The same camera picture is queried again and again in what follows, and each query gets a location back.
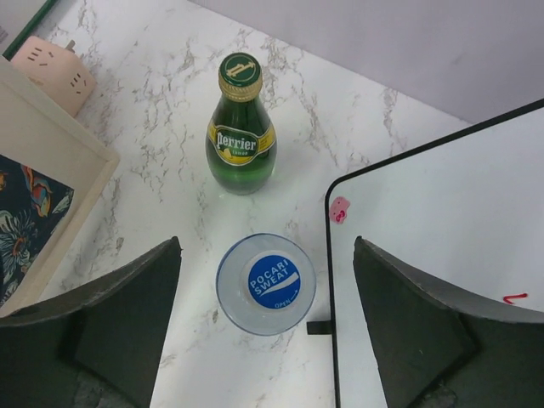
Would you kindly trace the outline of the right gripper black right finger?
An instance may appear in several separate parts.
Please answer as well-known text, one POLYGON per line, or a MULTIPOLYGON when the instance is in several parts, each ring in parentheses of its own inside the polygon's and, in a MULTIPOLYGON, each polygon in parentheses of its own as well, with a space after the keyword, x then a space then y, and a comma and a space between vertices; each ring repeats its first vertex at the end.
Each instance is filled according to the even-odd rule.
POLYGON ((362 237, 354 276, 389 407, 541 407, 543 314, 480 296, 362 237))

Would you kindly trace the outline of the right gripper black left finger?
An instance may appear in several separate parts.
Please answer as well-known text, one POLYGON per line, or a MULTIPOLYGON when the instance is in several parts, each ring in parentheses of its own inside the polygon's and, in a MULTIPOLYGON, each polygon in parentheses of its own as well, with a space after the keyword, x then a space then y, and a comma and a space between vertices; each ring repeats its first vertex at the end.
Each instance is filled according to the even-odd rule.
POLYGON ((177 237, 1 319, 3 407, 147 407, 179 282, 177 237))

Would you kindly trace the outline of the blue-capped water bottle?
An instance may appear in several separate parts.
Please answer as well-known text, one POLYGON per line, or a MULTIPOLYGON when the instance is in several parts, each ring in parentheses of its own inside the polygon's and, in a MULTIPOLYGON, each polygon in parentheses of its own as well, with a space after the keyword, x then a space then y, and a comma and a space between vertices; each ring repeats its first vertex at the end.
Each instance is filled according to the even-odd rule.
POLYGON ((305 251, 284 236, 257 233, 237 241, 216 274, 219 305, 244 332, 275 336, 303 320, 317 280, 305 251))

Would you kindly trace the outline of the green Perrier glass bottle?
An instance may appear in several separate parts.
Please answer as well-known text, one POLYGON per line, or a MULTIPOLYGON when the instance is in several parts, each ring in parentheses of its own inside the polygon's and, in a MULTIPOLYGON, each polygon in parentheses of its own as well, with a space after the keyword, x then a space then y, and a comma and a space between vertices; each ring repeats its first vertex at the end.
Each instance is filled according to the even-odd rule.
POLYGON ((221 97, 207 126, 210 171, 228 192, 249 195, 270 178, 277 154, 275 128, 260 99, 263 72, 247 53, 232 53, 218 68, 221 97))

